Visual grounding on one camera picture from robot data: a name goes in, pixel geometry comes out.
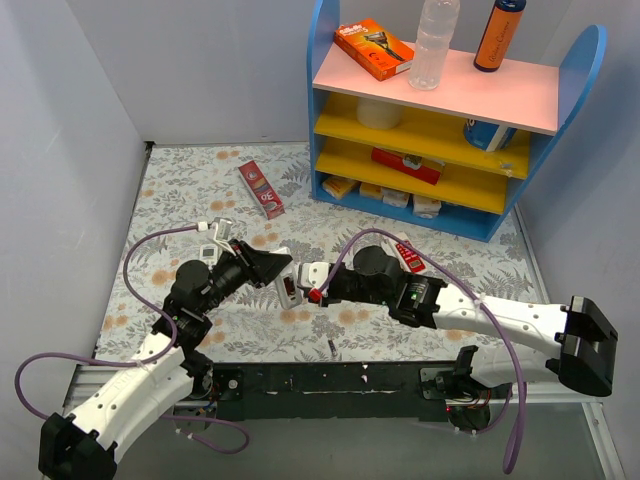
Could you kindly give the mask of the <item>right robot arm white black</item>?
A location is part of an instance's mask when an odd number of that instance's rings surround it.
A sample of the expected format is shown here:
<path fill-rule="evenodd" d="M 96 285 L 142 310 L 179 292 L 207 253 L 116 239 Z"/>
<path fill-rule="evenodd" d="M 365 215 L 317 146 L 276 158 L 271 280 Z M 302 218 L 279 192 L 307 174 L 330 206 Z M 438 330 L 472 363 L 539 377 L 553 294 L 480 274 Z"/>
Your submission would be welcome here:
<path fill-rule="evenodd" d="M 575 296 L 567 305 L 471 299 L 453 283 L 405 270 L 378 246 L 358 251 L 351 268 L 305 264 L 299 284 L 322 306 L 384 305 L 391 318 L 409 327 L 498 338 L 495 348 L 461 349 L 452 383 L 464 397 L 518 381 L 558 382 L 594 397 L 612 393 L 618 333 L 589 298 Z"/>

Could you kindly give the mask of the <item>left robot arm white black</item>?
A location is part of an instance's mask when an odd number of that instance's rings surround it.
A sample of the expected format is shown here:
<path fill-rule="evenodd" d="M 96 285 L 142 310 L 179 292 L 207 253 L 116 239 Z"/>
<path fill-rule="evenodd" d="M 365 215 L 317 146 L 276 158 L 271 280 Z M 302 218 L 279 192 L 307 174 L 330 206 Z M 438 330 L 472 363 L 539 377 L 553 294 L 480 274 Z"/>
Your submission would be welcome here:
<path fill-rule="evenodd" d="M 40 435 L 39 470 L 50 479 L 111 479 L 124 453 L 176 402 L 205 398 L 213 363 L 197 348 L 212 326 L 207 315 L 240 287 L 292 285 L 287 248 L 255 250 L 232 240 L 216 264 L 183 263 L 163 304 L 163 316 L 118 370 L 68 415 L 51 415 Z"/>

